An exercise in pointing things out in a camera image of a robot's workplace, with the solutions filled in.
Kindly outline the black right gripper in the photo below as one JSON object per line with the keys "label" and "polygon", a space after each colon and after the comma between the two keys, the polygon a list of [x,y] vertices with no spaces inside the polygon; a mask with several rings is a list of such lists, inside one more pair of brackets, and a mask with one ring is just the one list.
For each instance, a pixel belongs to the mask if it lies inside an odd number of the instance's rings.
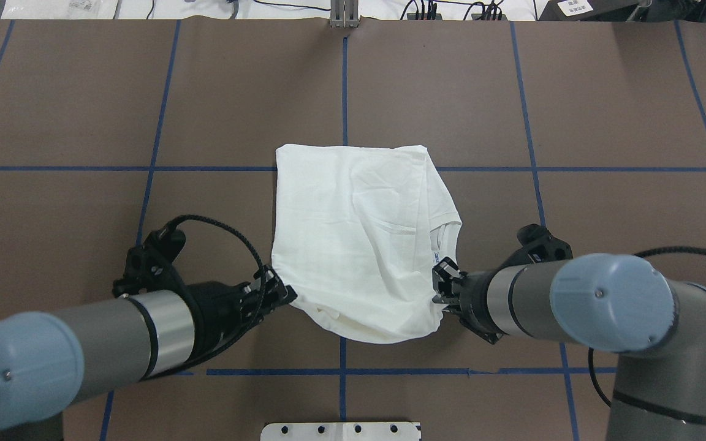
{"label": "black right gripper", "polygon": [[432,268],[435,296],[433,304],[443,312],[460,316],[460,324],[489,344],[497,344],[505,332],[494,323],[488,310],[488,288],[496,271],[460,271],[451,257]]}

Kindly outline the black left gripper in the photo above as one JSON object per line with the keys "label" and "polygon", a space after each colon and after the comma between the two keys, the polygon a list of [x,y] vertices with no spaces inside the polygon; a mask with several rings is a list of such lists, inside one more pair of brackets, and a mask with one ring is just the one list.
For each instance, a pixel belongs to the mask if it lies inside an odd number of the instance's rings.
{"label": "black left gripper", "polygon": [[253,288],[250,282],[227,285],[207,281],[187,286],[189,298],[199,308],[199,321],[194,327],[194,348],[188,362],[230,343],[276,308],[297,299],[296,290],[285,283],[271,265],[259,268],[253,279]]}

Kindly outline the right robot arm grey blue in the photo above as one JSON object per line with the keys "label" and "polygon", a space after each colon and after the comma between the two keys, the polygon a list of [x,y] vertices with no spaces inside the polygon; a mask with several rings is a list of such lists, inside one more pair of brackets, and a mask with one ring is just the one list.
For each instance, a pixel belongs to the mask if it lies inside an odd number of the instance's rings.
{"label": "right robot arm grey blue", "polygon": [[706,440],[706,287],[633,255],[433,268],[435,303],[488,342],[581,344],[617,356],[608,440]]}

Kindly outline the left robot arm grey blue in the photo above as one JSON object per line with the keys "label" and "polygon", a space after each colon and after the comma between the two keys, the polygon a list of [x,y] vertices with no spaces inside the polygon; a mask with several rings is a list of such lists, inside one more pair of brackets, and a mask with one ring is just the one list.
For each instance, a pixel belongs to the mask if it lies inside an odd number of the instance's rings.
{"label": "left robot arm grey blue", "polygon": [[0,432],[207,362],[296,296],[266,267],[252,283],[146,283],[112,300],[1,319]]}

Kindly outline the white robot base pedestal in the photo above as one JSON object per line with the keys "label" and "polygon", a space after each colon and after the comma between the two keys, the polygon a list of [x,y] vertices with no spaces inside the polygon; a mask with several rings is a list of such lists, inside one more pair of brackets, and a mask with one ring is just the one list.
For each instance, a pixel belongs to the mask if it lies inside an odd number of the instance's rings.
{"label": "white robot base pedestal", "polygon": [[420,423],[408,421],[270,423],[260,434],[260,440],[422,439]]}

